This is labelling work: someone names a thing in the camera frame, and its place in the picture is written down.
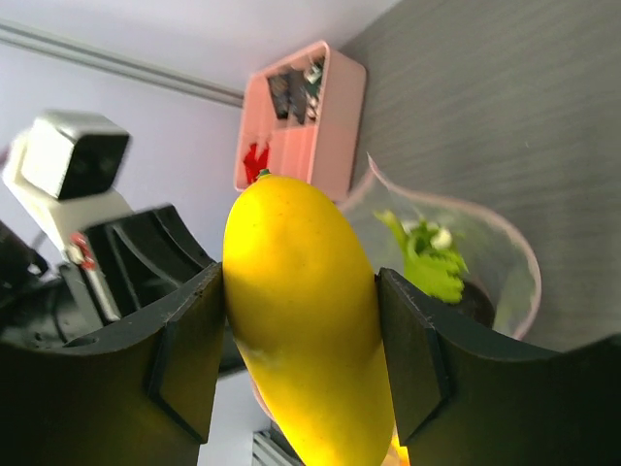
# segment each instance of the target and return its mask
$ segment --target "green vegetable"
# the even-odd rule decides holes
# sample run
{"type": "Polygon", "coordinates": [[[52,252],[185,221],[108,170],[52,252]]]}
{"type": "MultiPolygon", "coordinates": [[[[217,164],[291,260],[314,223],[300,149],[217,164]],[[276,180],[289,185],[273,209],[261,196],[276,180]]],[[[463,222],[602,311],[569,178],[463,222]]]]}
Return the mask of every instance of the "green vegetable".
{"type": "Polygon", "coordinates": [[[392,231],[404,257],[404,277],[423,293],[448,304],[462,299],[468,272],[452,235],[445,228],[421,219],[407,231],[390,211],[376,213],[377,219],[392,231]]]}

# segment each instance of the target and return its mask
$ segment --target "gray tabletop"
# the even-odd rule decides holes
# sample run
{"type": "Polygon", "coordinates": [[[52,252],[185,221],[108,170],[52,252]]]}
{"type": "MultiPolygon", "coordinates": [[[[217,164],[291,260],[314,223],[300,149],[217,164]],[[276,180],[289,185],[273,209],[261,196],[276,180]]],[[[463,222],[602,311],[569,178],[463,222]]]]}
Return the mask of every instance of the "gray tabletop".
{"type": "Polygon", "coordinates": [[[343,51],[369,70],[354,182],[368,151],[514,223],[543,280],[528,341],[621,332],[621,2],[404,0],[343,51]]]}

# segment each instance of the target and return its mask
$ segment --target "plastic container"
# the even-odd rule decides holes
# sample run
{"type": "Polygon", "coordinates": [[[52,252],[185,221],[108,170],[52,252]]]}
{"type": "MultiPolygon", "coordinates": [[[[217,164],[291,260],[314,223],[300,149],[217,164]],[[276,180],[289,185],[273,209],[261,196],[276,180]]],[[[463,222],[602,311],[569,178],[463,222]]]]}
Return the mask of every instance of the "plastic container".
{"type": "Polygon", "coordinates": [[[250,145],[269,144],[267,168],[303,180],[331,199],[349,191],[364,98],[365,68],[325,42],[318,42],[252,75],[245,90],[242,126],[235,167],[235,188],[249,186],[244,159],[250,145]],[[316,120],[300,124],[293,115],[278,119],[268,78],[290,68],[307,70],[323,58],[316,120]]]}
{"type": "Polygon", "coordinates": [[[539,310],[541,274],[530,245],[505,218],[477,204],[397,186],[370,157],[369,170],[339,207],[376,270],[388,267],[403,274],[397,242],[375,211],[390,210],[401,220],[424,217],[447,227],[468,265],[465,279],[496,309],[493,329],[516,340],[526,335],[539,310]]]}

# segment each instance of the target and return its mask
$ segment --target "white wall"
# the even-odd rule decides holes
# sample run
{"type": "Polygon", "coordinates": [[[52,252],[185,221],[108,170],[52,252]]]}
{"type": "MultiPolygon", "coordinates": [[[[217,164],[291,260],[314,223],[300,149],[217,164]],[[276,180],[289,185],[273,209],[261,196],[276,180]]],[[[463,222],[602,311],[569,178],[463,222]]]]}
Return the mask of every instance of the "white wall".
{"type": "MultiPolygon", "coordinates": [[[[45,108],[99,112],[134,137],[118,190],[134,209],[170,202],[214,258],[237,193],[233,165],[240,111],[123,78],[0,46],[0,147],[45,108]]],[[[0,218],[24,240],[38,233],[0,183],[0,218]]],[[[47,258],[59,258],[46,243],[47,258]]],[[[247,466],[254,430],[268,419],[247,374],[218,382],[210,444],[201,461],[247,466]]]]}
{"type": "Polygon", "coordinates": [[[243,89],[319,39],[340,47],[398,0],[0,0],[0,17],[243,89]]]}

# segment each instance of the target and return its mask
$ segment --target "storage box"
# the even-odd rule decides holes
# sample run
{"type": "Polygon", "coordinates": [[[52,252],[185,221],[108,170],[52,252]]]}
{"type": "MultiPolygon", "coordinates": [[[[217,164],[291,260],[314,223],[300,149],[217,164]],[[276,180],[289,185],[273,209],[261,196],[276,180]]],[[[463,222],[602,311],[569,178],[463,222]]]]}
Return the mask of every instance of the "storage box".
{"type": "Polygon", "coordinates": [[[252,75],[245,90],[235,188],[241,191],[251,184],[245,167],[250,146],[257,144],[258,156],[269,145],[267,168],[272,173],[311,183],[334,201],[343,200],[349,191],[366,78],[362,65],[325,42],[252,75]],[[309,70],[322,59],[316,119],[306,116],[300,123],[291,108],[287,119],[278,119],[268,78],[291,69],[309,70]]]}

